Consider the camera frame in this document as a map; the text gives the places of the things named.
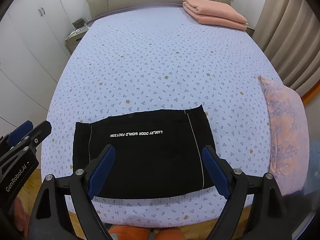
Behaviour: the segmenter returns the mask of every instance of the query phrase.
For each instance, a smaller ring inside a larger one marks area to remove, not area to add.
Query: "orange folded blanket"
[[[185,9],[185,11],[188,14],[190,14],[198,23],[205,24],[205,25],[218,25],[218,26],[228,27],[228,28],[237,29],[241,31],[245,31],[247,29],[247,26],[239,22],[234,22],[232,20],[215,17],[215,16],[196,14],[185,5],[185,2],[183,2],[182,6]]]
[[[196,14],[215,16],[238,23],[247,23],[247,19],[230,5],[210,0],[183,0],[183,4]]]

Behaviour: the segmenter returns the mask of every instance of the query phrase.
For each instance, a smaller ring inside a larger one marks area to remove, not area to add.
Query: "metal screw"
[[[84,170],[83,169],[78,169],[76,170],[76,175],[82,175],[84,173]]]
[[[233,169],[234,174],[240,175],[242,173],[241,169]]]
[[[53,176],[51,174],[45,176],[45,180],[48,180],[48,181],[51,180],[52,178],[53,178]]]
[[[266,178],[267,178],[267,179],[273,179],[273,176],[272,176],[271,173],[266,173]]]

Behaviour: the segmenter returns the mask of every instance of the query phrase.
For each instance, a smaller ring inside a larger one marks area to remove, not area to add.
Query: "folded black t-shirt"
[[[100,197],[164,198],[213,186],[201,160],[205,145],[215,148],[202,106],[77,122],[73,170],[84,169],[107,144],[115,148],[116,160]]]

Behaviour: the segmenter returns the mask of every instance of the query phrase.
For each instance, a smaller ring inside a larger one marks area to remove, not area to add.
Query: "white quilted bedspread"
[[[42,144],[42,178],[72,174],[75,122],[200,104],[221,158],[262,176],[269,168],[270,128],[258,75],[281,82],[246,32],[200,25],[182,8],[99,19],[71,56],[51,101],[52,133]],[[70,197],[66,200],[74,212]],[[165,199],[96,197],[93,204],[107,223],[171,227],[215,219],[225,202],[212,187]],[[251,202],[248,196],[246,205]]]

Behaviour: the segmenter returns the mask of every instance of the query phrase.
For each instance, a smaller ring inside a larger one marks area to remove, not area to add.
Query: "human hand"
[[[13,201],[13,222],[18,231],[23,232],[23,239],[27,240],[30,216],[24,211],[21,199],[16,197]]]

